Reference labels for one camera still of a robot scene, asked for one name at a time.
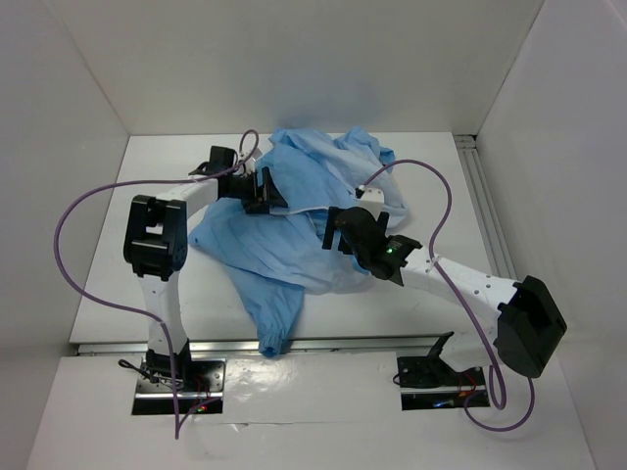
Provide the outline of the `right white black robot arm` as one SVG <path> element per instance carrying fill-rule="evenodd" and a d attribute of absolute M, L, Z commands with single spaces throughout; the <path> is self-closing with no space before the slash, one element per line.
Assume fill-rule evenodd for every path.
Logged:
<path fill-rule="evenodd" d="M 540 377 L 567 330 L 546 284 L 533 276 L 500 278 L 430 255 L 411 238 L 387 235 L 388 217 L 359 207 L 331 208 L 322 247 L 354 256 L 377 279 L 469 306 L 487 324 L 482 334 L 444 334 L 427 361 L 431 379 L 448 384 L 460 372 L 492 362 Z"/>

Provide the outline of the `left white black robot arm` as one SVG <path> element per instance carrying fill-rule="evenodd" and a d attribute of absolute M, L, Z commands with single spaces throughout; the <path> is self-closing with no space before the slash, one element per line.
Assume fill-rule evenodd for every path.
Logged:
<path fill-rule="evenodd" d="M 148 372 L 173 391 L 192 382 L 190 342 L 181 318 L 179 273 L 188 253 L 188 219 L 220 200 L 238 200 L 244 212 L 265 214 L 285 208 L 267 168 L 256 170 L 258 148 L 248 154 L 214 146 L 210 157 L 185 182 L 158 196 L 131 201 L 123 243 L 142 290 L 145 309 L 156 317 L 149 328 Z"/>

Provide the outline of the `light blue zip jacket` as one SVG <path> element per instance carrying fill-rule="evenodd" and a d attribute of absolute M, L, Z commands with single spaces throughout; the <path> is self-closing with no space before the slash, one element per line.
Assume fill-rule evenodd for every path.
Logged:
<path fill-rule="evenodd" d="M 356 189 L 374 178 L 395 227 L 409 209 L 390 173 L 393 150 L 360 127 L 333 138 L 313 129 L 278 129 L 260 160 L 288 206 L 247 214 L 241 203 L 210 205 L 191 231 L 191 245 L 223 263 L 257 329 L 266 357 L 285 353 L 305 294 L 350 292 L 368 275 L 354 257 L 322 247 L 328 210 L 356 204 Z"/>

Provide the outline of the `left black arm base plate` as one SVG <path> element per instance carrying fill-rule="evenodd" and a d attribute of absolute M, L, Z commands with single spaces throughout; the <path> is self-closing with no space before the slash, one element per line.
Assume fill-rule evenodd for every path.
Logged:
<path fill-rule="evenodd" d="M 150 372 L 145 360 L 141 361 L 140 370 L 135 386 L 135 395 L 139 398 L 170 398 L 172 389 L 176 389 L 181 399 L 220 397 L 224 390 L 226 360 L 193 361 L 187 376 L 175 380 L 168 372 Z"/>

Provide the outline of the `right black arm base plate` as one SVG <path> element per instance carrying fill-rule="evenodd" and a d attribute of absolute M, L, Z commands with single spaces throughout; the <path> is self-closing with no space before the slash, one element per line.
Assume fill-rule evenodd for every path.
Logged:
<path fill-rule="evenodd" d="M 471 368 L 455 372 L 440 358 L 427 356 L 400 356 L 398 373 L 393 382 L 402 388 L 436 389 L 442 387 L 479 387 L 486 384 L 483 372 Z"/>

